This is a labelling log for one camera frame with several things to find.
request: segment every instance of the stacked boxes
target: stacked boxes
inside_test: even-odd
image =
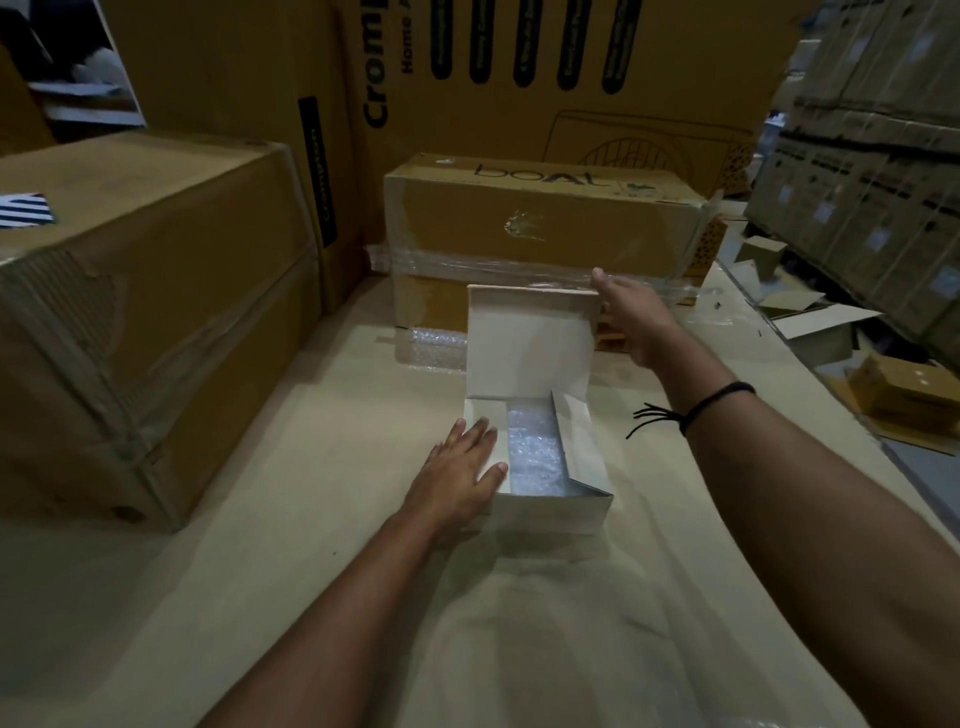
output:
[[[152,129],[293,152],[320,247],[324,308],[365,270],[341,46],[328,0],[102,0]]]
[[[0,159],[0,515],[184,525],[319,315],[289,150],[131,132]]]
[[[747,207],[751,220],[956,366],[958,76],[960,4],[842,6]],[[798,148],[787,193],[776,165]]]
[[[919,340],[957,296],[958,160],[960,130],[796,109],[747,215]]]
[[[365,229],[379,243],[383,177],[421,152],[661,169],[705,197],[744,191],[816,4],[338,5]]]

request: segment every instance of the forearm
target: forearm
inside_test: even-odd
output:
[[[675,335],[652,366],[685,412],[735,377]],[[947,691],[960,678],[960,560],[946,542],[749,393],[710,406],[687,439],[744,556],[865,715],[876,725],[936,724],[938,712],[956,710]]]
[[[430,538],[405,515],[388,519],[203,725],[357,725],[380,638]]]

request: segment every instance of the packing tape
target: packing tape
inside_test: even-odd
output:
[[[452,255],[413,248],[368,245],[371,267],[377,273],[399,276],[460,280],[486,285],[515,285],[537,288],[576,288],[590,286],[590,270],[566,268],[547,263],[527,263],[478,255]],[[654,279],[614,273],[651,286],[669,303],[696,296],[700,288],[683,279]]]

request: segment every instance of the bubble wrap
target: bubble wrap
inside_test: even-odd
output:
[[[518,496],[581,496],[570,480],[550,399],[507,400],[510,487]]]

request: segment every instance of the white box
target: white box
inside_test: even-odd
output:
[[[593,436],[587,386],[600,297],[592,291],[471,285],[467,334],[468,423],[486,417],[500,433],[490,460],[510,463],[487,512],[472,528],[594,534],[613,496]],[[553,402],[566,481],[560,495],[515,489],[510,454],[512,402]]]

